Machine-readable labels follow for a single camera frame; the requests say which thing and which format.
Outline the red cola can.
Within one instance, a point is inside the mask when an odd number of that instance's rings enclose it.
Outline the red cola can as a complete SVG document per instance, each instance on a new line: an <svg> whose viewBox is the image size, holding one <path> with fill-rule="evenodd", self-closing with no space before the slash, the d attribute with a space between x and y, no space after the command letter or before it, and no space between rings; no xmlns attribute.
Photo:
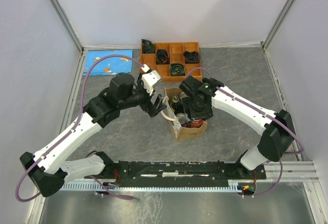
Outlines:
<svg viewBox="0 0 328 224"><path fill-rule="evenodd" d="M185 97L189 97L187 94L185 94L184 92L180 92L180 94L179 94L179 98L180 99L183 99L183 98L185 98Z"/></svg>
<svg viewBox="0 0 328 224"><path fill-rule="evenodd" d="M189 123L189 128L200 128L204 124L203 119L192 119Z"/></svg>

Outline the green Perrier glass bottle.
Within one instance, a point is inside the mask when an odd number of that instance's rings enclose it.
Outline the green Perrier glass bottle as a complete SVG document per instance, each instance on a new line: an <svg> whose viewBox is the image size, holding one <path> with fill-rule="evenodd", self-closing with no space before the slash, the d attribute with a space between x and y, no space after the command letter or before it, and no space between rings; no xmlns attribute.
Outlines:
<svg viewBox="0 0 328 224"><path fill-rule="evenodd" d="M184 113L183 104L177 95L172 97L170 107L175 115L179 113Z"/></svg>

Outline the purple Fanta can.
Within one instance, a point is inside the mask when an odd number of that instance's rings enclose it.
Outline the purple Fanta can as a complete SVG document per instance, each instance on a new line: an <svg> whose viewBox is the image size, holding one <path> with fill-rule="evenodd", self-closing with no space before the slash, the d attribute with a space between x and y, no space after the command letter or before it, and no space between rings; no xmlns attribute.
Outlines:
<svg viewBox="0 0 328 224"><path fill-rule="evenodd" d="M187 116L184 113L177 113L176 117L178 118L178 122L182 127L188 127Z"/></svg>

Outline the canvas tote bag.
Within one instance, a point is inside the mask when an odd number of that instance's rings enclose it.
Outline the canvas tote bag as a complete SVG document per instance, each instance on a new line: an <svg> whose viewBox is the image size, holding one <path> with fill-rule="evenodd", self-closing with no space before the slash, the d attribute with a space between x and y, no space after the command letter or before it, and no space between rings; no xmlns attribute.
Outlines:
<svg viewBox="0 0 328 224"><path fill-rule="evenodd" d="M203 120L189 119L185 111L178 111L175 113L175 110L171 106L172 98L177 96L178 101L180 101L180 94L181 90L177 87L165 88L163 104L167 107L161 111L162 116L169 122L175 141L202 135L206 131L208 125L208 123Z"/></svg>

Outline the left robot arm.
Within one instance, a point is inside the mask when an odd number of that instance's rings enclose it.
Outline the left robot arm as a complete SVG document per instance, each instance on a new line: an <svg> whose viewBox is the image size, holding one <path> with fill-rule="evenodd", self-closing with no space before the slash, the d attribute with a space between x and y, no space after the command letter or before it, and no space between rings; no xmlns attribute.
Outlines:
<svg viewBox="0 0 328 224"><path fill-rule="evenodd" d="M105 152L75 161L67 158L89 137L119 118L121 110L139 106L154 117L165 109L162 95L151 102L154 86L159 82L161 77L155 70L140 74L138 79L128 73L116 75L57 138L35 153L25 152L19 159L39 194L49 197L65 183L83 177L113 176L115 163Z"/></svg>

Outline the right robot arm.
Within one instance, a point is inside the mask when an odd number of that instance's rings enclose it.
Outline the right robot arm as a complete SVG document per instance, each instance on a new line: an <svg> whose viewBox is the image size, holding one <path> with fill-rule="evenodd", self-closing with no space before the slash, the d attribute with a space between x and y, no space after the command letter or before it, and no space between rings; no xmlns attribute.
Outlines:
<svg viewBox="0 0 328 224"><path fill-rule="evenodd" d="M236 164L235 172L240 178L248 178L267 161L278 162L295 140L292 117L284 109L275 112L258 106L214 78L197 80L188 76L179 88L187 95L182 103L190 120L206 121L213 117L213 109L219 109L261 136L259 143L247 150Z"/></svg>

